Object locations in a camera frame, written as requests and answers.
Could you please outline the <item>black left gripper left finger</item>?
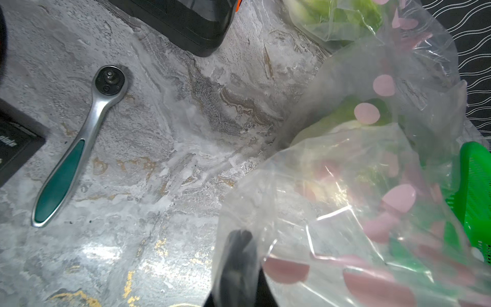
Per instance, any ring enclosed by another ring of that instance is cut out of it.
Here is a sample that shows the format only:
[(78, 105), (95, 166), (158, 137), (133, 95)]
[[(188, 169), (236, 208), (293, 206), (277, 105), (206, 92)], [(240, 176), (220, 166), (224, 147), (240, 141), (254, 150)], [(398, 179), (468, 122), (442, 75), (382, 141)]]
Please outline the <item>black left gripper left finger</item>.
[(212, 290), (204, 306), (254, 306), (258, 286), (258, 255), (248, 230), (229, 233)]

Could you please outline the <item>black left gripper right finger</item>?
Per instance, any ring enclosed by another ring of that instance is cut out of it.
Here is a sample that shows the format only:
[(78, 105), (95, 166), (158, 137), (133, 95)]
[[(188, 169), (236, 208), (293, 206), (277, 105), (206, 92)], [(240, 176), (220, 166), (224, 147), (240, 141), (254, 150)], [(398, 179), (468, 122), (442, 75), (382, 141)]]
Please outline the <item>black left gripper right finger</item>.
[(258, 285), (256, 290), (255, 307), (278, 307), (274, 299), (271, 289), (268, 286), (267, 279), (263, 269), (258, 274)]

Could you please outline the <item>chinese cabbage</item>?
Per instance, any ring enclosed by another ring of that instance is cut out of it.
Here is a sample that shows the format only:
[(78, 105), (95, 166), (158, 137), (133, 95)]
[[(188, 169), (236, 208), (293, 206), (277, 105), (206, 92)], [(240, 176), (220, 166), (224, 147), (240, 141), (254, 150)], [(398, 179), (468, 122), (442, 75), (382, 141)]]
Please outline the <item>chinese cabbage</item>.
[[(380, 127), (390, 124), (393, 114), (386, 102), (379, 98), (361, 101), (355, 95), (345, 97), (341, 104), (328, 116), (300, 131), (291, 145), (294, 146), (305, 139), (318, 138), (327, 134), (366, 127)], [(333, 185), (340, 180), (342, 172), (356, 171), (357, 176), (367, 182), (379, 182), (381, 174), (387, 177), (397, 177), (400, 171), (398, 158), (395, 153), (386, 152), (382, 155), (379, 166), (365, 165), (359, 159), (361, 147), (353, 143), (350, 156), (334, 156), (328, 159), (318, 159), (308, 168), (309, 177), (298, 181), (299, 189), (307, 190), (325, 185)]]

